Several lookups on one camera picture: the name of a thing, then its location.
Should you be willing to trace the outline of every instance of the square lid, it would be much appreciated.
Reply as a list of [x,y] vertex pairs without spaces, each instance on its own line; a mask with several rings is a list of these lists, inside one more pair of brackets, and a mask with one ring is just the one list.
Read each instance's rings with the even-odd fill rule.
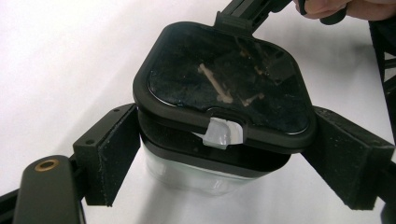
[[162,125],[205,133],[237,122],[244,144],[300,152],[315,116],[300,70],[282,48],[192,22],[167,26],[134,80],[139,109]]

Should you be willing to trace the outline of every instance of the hand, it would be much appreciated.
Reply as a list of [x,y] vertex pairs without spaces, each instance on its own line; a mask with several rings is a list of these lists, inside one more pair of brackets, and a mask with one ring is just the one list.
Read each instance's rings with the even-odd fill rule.
[[[298,0],[293,0],[300,11]],[[328,17],[347,6],[346,14],[351,17],[382,21],[396,16],[396,0],[306,0],[305,17],[320,19]]]

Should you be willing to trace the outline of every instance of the white table surface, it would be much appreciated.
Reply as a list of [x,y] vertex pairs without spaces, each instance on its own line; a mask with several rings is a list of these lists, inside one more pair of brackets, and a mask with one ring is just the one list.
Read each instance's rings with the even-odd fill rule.
[[[72,144],[107,111],[131,103],[132,82],[160,31],[176,21],[212,25],[229,1],[1,1],[0,195],[40,158]],[[294,56],[314,105],[393,142],[368,24],[302,18],[294,4],[254,34]],[[88,223],[380,223],[351,211],[301,155],[224,196],[172,189],[140,151],[112,208],[85,207]]]

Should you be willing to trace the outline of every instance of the clear plastic base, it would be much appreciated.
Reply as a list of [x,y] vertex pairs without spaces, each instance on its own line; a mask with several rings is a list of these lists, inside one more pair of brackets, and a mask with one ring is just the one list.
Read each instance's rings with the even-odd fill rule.
[[165,160],[151,153],[144,144],[143,149],[147,155],[147,165],[151,174],[174,188],[223,195],[255,179]]

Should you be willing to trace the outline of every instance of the black lid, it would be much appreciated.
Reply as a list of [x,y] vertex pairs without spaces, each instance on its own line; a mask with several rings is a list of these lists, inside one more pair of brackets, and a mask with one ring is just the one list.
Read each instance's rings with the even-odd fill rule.
[[205,133],[210,118],[243,128],[244,144],[280,153],[308,146],[316,123],[300,70],[282,48],[192,22],[167,26],[134,80],[141,111]]

